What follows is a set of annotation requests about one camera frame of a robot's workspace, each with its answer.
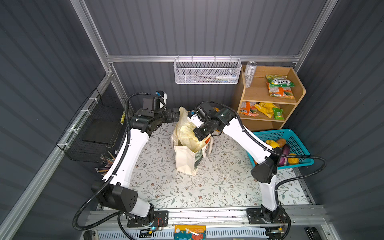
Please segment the yellow translucent plastic bag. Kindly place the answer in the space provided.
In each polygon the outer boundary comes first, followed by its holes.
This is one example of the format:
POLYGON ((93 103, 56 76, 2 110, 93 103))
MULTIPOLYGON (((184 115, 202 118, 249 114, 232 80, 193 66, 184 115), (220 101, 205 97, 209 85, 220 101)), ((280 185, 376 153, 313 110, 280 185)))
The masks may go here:
POLYGON ((199 141, 194 133, 195 128, 195 124, 188 120, 188 116, 181 116, 174 130, 175 145, 187 147, 194 153, 202 150, 210 142, 210 137, 199 141))

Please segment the cream canvas tote bag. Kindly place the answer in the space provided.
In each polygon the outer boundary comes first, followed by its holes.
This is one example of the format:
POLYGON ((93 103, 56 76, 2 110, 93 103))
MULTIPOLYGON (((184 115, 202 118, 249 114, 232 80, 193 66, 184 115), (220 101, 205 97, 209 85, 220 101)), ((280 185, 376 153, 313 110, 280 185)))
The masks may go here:
MULTIPOLYGON (((188 116, 188 111, 184 107, 179 107, 180 118, 183 115, 188 116)), ((176 154, 176 169, 177 171, 195 176, 198 171, 200 163, 208 159, 208 156, 212 152, 213 140, 210 137, 210 142, 200 151, 194 153, 184 146, 176 146, 174 141, 174 132, 172 136, 173 148, 176 154)))

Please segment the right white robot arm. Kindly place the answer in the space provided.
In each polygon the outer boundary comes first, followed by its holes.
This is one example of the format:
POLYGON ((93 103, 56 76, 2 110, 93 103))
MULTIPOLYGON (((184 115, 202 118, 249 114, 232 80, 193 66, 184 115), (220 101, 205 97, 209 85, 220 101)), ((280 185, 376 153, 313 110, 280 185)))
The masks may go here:
POLYGON ((247 129, 237 111, 225 105, 216 111, 213 103, 201 102, 188 112, 188 120, 196 126, 193 130, 195 137, 202 141, 219 131, 235 140, 252 156, 257 164, 252 168, 251 175, 259 183, 262 193, 261 215, 265 222, 273 223, 281 209, 276 188, 279 153, 247 129))

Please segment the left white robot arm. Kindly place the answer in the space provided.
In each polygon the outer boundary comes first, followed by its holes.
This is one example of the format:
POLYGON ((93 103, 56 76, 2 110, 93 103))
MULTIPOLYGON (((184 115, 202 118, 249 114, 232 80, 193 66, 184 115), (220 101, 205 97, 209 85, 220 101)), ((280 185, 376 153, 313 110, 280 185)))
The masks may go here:
POLYGON ((92 191, 103 207, 152 219, 153 205, 140 199, 138 192, 130 189, 133 170, 152 133, 164 123, 177 122, 180 112, 177 108, 167 107, 167 94, 163 91, 142 95, 143 106, 131 117, 125 116, 125 142, 116 160, 102 181, 94 182, 92 191))

